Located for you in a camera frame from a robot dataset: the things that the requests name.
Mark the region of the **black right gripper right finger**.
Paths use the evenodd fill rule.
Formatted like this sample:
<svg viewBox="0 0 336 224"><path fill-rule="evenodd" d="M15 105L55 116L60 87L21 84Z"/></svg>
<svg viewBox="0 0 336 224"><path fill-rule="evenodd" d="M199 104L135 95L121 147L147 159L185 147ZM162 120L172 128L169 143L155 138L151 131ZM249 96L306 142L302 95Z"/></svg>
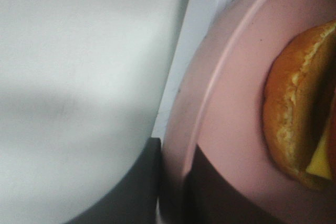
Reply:
<svg viewBox="0 0 336 224"><path fill-rule="evenodd" d="M283 223L231 186L197 147L184 184L183 223Z"/></svg>

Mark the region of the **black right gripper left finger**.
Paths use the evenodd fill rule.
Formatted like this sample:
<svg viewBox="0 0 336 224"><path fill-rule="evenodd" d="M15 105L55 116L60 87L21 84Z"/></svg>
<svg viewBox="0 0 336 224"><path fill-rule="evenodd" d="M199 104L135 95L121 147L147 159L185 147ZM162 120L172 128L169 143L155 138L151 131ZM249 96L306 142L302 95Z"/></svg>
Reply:
<svg viewBox="0 0 336 224"><path fill-rule="evenodd" d="M68 223L156 223L160 169L161 141L149 138L121 181Z"/></svg>

